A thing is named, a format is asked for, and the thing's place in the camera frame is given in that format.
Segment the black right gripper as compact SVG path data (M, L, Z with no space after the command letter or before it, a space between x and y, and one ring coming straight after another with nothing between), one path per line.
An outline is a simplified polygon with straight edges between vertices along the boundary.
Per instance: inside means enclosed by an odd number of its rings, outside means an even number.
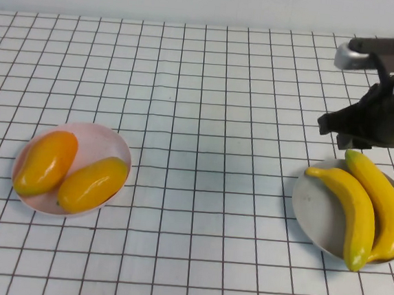
M358 102L321 115L317 121L321 135L337 133L339 149L394 147L394 75L389 74L378 55L370 57L379 82L370 86Z

